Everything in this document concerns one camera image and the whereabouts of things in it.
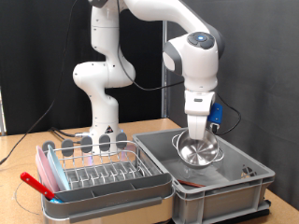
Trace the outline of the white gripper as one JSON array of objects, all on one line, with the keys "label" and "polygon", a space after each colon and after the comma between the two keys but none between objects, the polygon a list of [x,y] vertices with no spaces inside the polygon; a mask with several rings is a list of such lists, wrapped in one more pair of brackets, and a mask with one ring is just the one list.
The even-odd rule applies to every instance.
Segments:
[{"label": "white gripper", "polygon": [[215,102],[215,92],[188,91],[185,94],[184,111],[187,115],[189,136],[191,139],[203,140],[206,131],[206,121]]}]

